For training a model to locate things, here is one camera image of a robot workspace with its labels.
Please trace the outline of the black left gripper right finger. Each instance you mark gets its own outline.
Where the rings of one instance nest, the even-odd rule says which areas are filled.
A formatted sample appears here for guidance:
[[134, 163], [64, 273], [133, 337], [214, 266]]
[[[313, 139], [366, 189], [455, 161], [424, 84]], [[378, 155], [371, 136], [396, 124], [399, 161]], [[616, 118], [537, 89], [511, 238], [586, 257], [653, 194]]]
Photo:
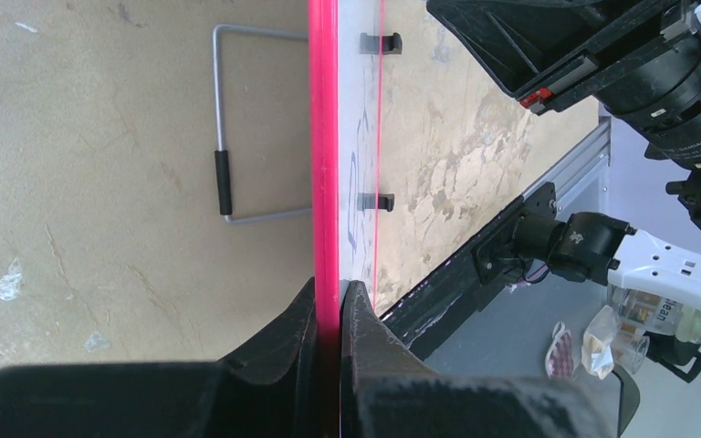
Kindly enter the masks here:
[[435, 372], [376, 316], [362, 281], [347, 285], [340, 328], [340, 435], [425, 437], [417, 385]]

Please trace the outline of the red patterned cloth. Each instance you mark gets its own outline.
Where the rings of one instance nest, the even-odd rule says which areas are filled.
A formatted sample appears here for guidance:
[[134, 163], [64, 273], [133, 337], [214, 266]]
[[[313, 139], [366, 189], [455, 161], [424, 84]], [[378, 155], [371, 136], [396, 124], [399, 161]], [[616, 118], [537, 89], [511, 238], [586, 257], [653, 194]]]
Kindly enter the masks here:
[[550, 378], [570, 380], [574, 376], [572, 335], [562, 321], [559, 321], [552, 330], [544, 367]]

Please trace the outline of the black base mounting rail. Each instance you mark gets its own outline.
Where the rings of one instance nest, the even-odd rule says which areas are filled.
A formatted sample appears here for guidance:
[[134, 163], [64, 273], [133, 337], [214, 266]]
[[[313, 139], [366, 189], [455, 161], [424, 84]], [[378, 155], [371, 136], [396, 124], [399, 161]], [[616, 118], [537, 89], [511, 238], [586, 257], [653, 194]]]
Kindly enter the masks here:
[[556, 216], [556, 185], [520, 195], [383, 313], [383, 324], [420, 360], [432, 355], [475, 313], [519, 278], [529, 261], [514, 254], [512, 234], [526, 214]]

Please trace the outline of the aluminium frame rail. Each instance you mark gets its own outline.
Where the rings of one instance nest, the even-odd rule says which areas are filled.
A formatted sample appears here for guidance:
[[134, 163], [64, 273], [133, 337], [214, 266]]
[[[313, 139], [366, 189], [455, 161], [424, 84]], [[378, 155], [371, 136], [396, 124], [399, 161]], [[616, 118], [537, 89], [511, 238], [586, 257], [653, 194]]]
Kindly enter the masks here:
[[568, 151], [523, 193], [527, 200], [544, 183], [555, 184], [556, 217], [565, 221], [578, 212], [609, 212], [609, 170], [612, 119], [600, 117], [597, 127]]

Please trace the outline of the red-framed whiteboard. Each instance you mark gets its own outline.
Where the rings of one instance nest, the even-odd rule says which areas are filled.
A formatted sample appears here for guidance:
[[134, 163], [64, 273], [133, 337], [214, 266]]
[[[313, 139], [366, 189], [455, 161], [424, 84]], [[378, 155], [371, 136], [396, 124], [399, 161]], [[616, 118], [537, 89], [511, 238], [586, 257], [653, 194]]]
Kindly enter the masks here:
[[340, 333], [349, 283], [376, 294], [382, 1], [310, 1], [309, 91], [319, 335]]

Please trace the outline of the crumpled plastic bag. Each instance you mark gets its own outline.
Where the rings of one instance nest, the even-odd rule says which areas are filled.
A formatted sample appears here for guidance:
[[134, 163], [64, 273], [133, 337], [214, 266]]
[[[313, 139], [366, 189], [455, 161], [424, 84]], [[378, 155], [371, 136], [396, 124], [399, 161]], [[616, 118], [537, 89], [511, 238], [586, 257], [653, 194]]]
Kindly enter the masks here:
[[581, 343], [581, 366], [591, 376], [604, 380], [614, 368], [612, 343], [621, 322], [615, 310], [604, 306], [584, 330]]

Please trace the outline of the clear plastic bottle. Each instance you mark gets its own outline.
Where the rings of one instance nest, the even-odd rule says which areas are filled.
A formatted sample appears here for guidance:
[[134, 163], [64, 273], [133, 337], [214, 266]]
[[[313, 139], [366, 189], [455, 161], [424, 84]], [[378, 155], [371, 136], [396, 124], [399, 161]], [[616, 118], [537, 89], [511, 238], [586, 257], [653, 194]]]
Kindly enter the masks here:
[[680, 342], [701, 344], [701, 310], [670, 298], [610, 286], [611, 307], [624, 326], [671, 336]]

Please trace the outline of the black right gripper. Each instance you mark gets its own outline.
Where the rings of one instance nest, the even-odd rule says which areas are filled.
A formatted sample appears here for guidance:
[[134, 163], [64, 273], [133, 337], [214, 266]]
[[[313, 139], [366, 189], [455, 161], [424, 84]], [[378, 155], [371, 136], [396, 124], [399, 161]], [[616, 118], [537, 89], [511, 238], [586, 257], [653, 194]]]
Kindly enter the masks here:
[[596, 93], [688, 175], [666, 192], [701, 232], [701, 22], [689, 1], [429, 1], [501, 90], [534, 114]]

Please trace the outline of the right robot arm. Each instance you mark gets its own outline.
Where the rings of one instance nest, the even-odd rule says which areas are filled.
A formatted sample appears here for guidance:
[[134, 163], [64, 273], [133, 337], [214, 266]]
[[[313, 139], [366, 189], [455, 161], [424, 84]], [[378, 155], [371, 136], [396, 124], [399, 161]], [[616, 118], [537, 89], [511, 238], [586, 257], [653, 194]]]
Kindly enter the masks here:
[[[430, 1], [426, 8], [500, 89], [535, 115], [597, 99], [688, 173], [665, 189], [701, 231], [701, 22], [695, 1]], [[701, 311], [701, 255], [605, 214], [520, 209], [474, 247], [482, 280], [533, 261], [573, 282]]]

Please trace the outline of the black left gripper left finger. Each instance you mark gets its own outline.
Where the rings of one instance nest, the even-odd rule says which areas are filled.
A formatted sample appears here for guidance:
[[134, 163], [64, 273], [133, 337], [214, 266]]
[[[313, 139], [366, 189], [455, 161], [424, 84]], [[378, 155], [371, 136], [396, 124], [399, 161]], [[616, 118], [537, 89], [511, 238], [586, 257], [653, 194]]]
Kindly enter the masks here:
[[219, 363], [219, 437], [317, 437], [315, 279]]

